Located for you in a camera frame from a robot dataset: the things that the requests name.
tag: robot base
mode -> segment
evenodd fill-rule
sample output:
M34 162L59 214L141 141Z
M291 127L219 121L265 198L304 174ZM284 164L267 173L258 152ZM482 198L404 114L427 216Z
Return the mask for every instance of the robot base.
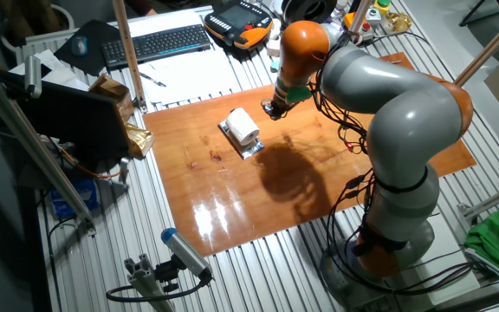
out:
M353 255L350 250L355 246L356 241L353 240L347 246L347 258L344 259L348 265L355 270L358 274L366 278L371 283L376 283L379 286L384 286L381 279L372 278L368 273L366 273L360 266L357 258ZM361 310L370 302L376 302L380 298L387 296L386 293L382 293L373 289L369 289L354 280L348 278L344 275L336 264L336 262L342 269L345 270L341 260L339 259L336 250L340 251L340 255L344 257L344 247L345 242L339 242L334 245L328 246L328 248L323 252L320 264L320 271L323 280L327 284L328 291L332 297L345 309L349 311ZM387 309L376 309L376 310L390 310L390 304L387 303Z

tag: paper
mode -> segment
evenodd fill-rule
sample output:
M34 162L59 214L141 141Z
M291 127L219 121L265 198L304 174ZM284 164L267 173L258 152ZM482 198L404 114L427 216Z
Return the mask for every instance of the paper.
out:
M41 53L34 54L35 57L40 59L43 65L51 69L51 72L42 78L42 81L52 82L64 87L75 88L81 91L87 91L89 86L78 80L75 73L72 72L68 67L63 65L58 58L56 58L51 50L45 50ZM13 68L9 72L17 75L24 75L24 63Z
M146 97L163 105L228 91L237 81L222 51L207 50L139 65L139 71L166 87L141 78Z
M49 74L43 77L42 81L52 82L64 87L75 88L81 91L87 91L89 86L79 81L75 73L68 68L57 68L52 70Z

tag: wooden table surface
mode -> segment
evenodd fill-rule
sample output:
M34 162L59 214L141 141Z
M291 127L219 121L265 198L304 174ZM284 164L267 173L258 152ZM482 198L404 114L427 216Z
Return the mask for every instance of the wooden table surface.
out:
M412 68L403 53L383 59ZM204 256L326 216L346 182L371 168L366 155L346 149L337 124L312 100L272 121L260 105L272 94L270 85L144 116L176 228ZM217 126L237 107L259 126L265 145L246 160ZM373 118L353 115L365 128ZM438 176L476 164L461 140L430 163ZM344 201L339 209L354 205Z

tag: orange controller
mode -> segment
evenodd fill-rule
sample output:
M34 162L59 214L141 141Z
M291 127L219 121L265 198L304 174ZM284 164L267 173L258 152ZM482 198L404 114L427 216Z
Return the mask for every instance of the orange controller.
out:
M232 1L207 15L204 25L229 46L249 49L267 36L273 19L253 4Z

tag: wire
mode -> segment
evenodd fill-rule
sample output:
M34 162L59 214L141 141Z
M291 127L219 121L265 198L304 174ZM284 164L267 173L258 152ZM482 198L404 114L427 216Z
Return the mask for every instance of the wire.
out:
M352 238L355 237L360 232L361 227L358 227L358 229L355 230L352 233L352 235L346 239L344 250L343 250L344 256L342 256L340 254L340 249L337 248L337 243L336 243L336 236L335 236L335 224L336 224L336 222L335 222L334 214L336 213L336 208L341 201L343 201L344 199L347 199L347 198L358 197L361 192L365 191L366 194L365 194L364 206L363 206L364 216L362 218L362 223L365 222L366 215L368 214L369 209L371 207L371 203L373 202L374 174L371 174L371 176L369 177L369 180L366 182L365 187L359 188L359 185L364 183L364 181L366 180L366 177L371 172L373 172L372 169L369 170L366 174L360 175L359 177L348 181L344 190L342 190L342 192L340 193L340 196L336 200L336 203L333 205L331 211L328 214L327 226L326 226L326 228L327 228L327 246L332 245L334 247L335 255L338 257L338 259L340 260L340 263L343 266L343 268L342 268L342 266L340 266L338 264L336 259L333 258L333 263L338 268L338 270L348 279L350 279L356 283L359 283L365 287L368 287L370 289L375 289L375 290L383 292L383 293L401 295L401 296L423 295L423 294L429 293L433 290L446 287L446 286L450 285L451 283L454 283L454 282L458 281L459 279L463 278L464 276L466 276L467 274L469 274L473 270L474 266L477 265L478 263L460 263L460 264L454 265L452 267L449 267L445 270L442 270L442 271L438 272L437 274L430 276L428 278L425 278L424 280L421 280L418 283L415 283L411 286L405 287L403 289L392 289L392 288L382 287L374 282L371 282L371 281L365 279L360 274L358 274L354 269L352 269L352 267L345 260L345 259L347 259L347 246L349 245L349 242L352 240ZM348 192L348 190L352 190L355 188L357 188L356 191ZM421 284L427 283L435 278L444 276L446 274L447 274L447 276L443 277L440 281L433 284L432 286L429 286L429 287L426 287L423 289L412 290L413 288L415 288Z
M336 52L338 49L344 47L349 41L354 40L357 34L350 34L349 32L345 32L338 39L338 41L333 45L333 47L328 51L327 56L323 62L323 67L317 70L315 74L315 82L309 82L308 86L311 90L311 94L313 96L315 105L317 110L319 110L325 117L330 120L338 123L340 126L338 128L338 136L344 142L347 149L351 153L364 153L367 154L366 149L366 135L367 130L363 127L363 125L350 113L328 100L328 98L323 94L321 88L321 80L322 73L324 69L324 64L328 62L328 59ZM357 141L350 141L347 139L347 130L352 130L359 135Z
M421 265L425 265L425 264L427 264L427 263L431 263L431 262L433 262L433 261L435 261L435 260L438 260L438 259L440 259L440 258L443 258L443 257L451 256L451 255L456 254L456 253L458 253L459 251L462 251L462 250L463 250L463 248L460 248L460 249L458 249L458 250L456 250L456 251L449 252L449 253L447 253L447 254L445 254L445 255L438 256L438 257L433 257L431 260L425 261L425 262L420 263L420 264L417 264L417 265L413 265L413 266L411 266L411 267L407 268L406 270L411 270L411 269L418 268L418 267L420 267Z
M116 289L111 289L109 290L105 296L107 299L114 301L114 302L155 302L155 301L164 301L164 300L170 300L170 299L176 299L180 298L182 296L188 296L189 294L193 294L196 291L198 291L200 288L204 287L205 283L199 282L198 285L196 285L192 289L188 289L186 291L181 291L177 294L172 294L172 295L163 295L163 296L148 296L148 297L142 297L142 298L129 298L129 297L121 297L121 296L113 296L112 294L116 292L120 292L123 290L129 290L129 289L134 289L132 285L129 286L121 286Z
M67 157L68 162L72 166L75 166L76 168L82 170L83 172L87 173L88 175L90 175L90 176L92 176L94 178L97 178L97 179L108 179L108 178L116 177L116 176L118 176L118 175L120 175L122 173L122 171L118 171L117 173L106 175L106 174L98 174L98 173L95 173L95 172L91 172L88 169L84 168L82 165L80 165L72 156L70 156L70 154L64 148L58 146L53 141L53 139L51 139L50 137L48 137L47 139L46 138L41 138L41 139L45 140L47 142L51 142L51 144L55 147L55 149L57 150L57 152L61 152L61 153L63 153Z
M8 88L14 88L16 91L30 97L30 93L28 91L26 91L23 87L19 87L16 84L9 82L9 81L6 81L5 79L2 79L2 78L0 78L0 82Z
M52 227L51 231L49 231L48 239L51 238L51 234L53 233L53 231L55 231L59 227L59 225L64 224L65 222L70 221L70 220L72 220L74 218L76 218L76 215L74 215L73 217L66 218L66 219L63 219L63 220L59 221L59 223L56 224L54 227Z

